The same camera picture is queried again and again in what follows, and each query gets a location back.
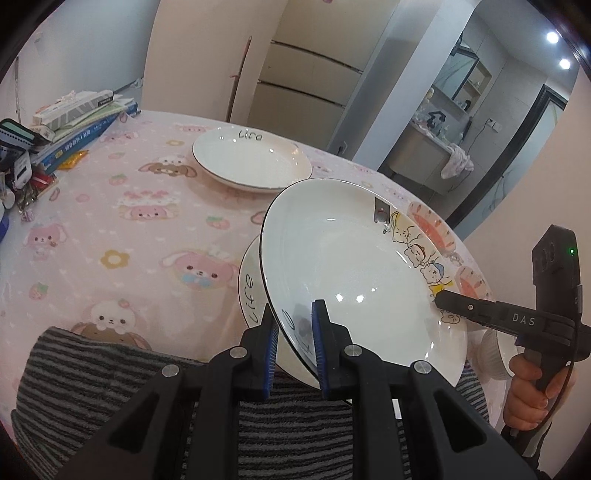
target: white towel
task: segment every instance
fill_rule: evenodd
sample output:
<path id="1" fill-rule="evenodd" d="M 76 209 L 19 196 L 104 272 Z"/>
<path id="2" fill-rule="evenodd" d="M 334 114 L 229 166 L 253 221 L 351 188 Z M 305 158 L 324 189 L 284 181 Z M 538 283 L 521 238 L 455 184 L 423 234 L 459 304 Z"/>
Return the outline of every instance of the white towel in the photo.
<path id="1" fill-rule="evenodd" d="M 441 170 L 441 177 L 443 180 L 457 177 L 464 170 L 474 170 L 474 164 L 470 159 L 470 155 L 467 155 L 466 152 L 455 143 L 450 144 L 449 147 L 452 149 L 452 154 L 445 167 Z"/>

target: person's hand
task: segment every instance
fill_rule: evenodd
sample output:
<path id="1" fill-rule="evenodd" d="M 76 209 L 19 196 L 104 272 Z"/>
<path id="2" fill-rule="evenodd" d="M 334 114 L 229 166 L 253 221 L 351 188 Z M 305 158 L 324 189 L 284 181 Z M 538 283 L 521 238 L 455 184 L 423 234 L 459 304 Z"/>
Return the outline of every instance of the person's hand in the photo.
<path id="1" fill-rule="evenodd" d="M 523 354 L 517 355 L 509 362 L 509 368 L 515 374 L 503 409 L 505 425 L 518 430 L 532 430 L 544 420 L 548 414 L 548 399 L 556 398 L 564 385 L 568 367 L 564 367 L 550 381 L 545 392 L 537 390 L 531 380 L 542 377 L 542 370 L 528 362 Z M 576 382 L 577 372 L 573 370 L 569 384 L 564 392 L 561 403 L 568 397 Z"/>

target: towel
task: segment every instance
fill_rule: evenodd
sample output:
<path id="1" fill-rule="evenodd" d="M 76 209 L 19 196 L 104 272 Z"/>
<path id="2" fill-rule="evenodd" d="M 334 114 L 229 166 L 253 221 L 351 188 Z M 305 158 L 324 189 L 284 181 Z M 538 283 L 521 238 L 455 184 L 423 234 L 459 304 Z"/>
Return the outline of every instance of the towel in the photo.
<path id="1" fill-rule="evenodd" d="M 470 155 L 467 155 L 466 152 L 455 143 L 450 144 L 449 147 L 452 149 L 452 154 L 445 167 L 441 170 L 441 177 L 443 180 L 457 177 L 464 170 L 474 170 L 474 164 L 470 159 Z"/>
<path id="2" fill-rule="evenodd" d="M 12 412 L 23 457 L 41 480 L 53 479 L 135 392 L 170 363 L 183 368 L 199 364 L 89 340 L 55 327 L 46 330 L 31 350 Z M 468 362 L 456 389 L 488 420 L 482 387 Z M 405 478 L 410 478 L 402 421 L 398 428 Z M 351 406 L 326 401 L 319 390 L 283 372 L 275 373 L 269 400 L 241 403 L 238 439 L 240 480 L 352 477 Z"/>

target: white ceramic plate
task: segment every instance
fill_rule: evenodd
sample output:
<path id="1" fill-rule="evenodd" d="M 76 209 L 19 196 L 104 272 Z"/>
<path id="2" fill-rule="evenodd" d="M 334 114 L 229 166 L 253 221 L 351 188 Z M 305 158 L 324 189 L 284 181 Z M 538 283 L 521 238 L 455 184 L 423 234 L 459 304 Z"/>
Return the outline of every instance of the white ceramic plate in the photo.
<path id="1" fill-rule="evenodd" d="M 237 125 L 199 136 L 193 155 L 215 179 L 249 192 L 278 193 L 312 175 L 310 160 L 296 145 L 263 130 Z"/>
<path id="2" fill-rule="evenodd" d="M 242 259 L 238 274 L 238 292 L 240 308 L 249 328 L 261 324 L 262 315 L 267 305 L 267 294 L 262 284 L 261 262 L 259 260 L 259 242 L 257 236 Z M 320 388 L 316 377 L 304 366 L 287 343 L 282 332 L 279 333 L 277 343 L 277 365 L 286 373 L 305 384 Z"/>
<path id="3" fill-rule="evenodd" d="M 374 221 L 376 209 L 385 212 Z M 313 300 L 333 322 L 382 359 L 426 359 L 456 385 L 466 360 L 466 324 L 439 310 L 434 295 L 457 291 L 447 259 L 416 224 L 381 197 L 341 180 L 285 189 L 263 222 L 263 284 L 290 345 L 316 375 Z"/>

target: tablecloth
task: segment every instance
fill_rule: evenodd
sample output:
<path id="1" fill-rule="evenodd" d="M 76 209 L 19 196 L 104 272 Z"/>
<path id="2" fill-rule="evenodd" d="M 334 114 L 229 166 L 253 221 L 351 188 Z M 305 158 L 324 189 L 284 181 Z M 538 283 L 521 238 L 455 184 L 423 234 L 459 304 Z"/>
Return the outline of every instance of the tablecloth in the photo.
<path id="1" fill-rule="evenodd" d="M 239 342 L 237 272 L 274 196 L 226 187 L 195 162 L 194 140 L 219 125 L 171 113 L 121 115 L 73 170 L 60 172 L 32 222 L 13 214 L 0 245 L 0 419 L 9 432 L 29 351 L 50 326 L 201 361 Z M 428 210 L 376 171 L 300 147 L 313 177 L 356 183 L 403 212 L 411 204 Z M 479 276 L 450 238 L 454 268 Z M 471 358 L 482 331 L 469 330 Z M 479 376 L 494 425 L 505 386 Z"/>

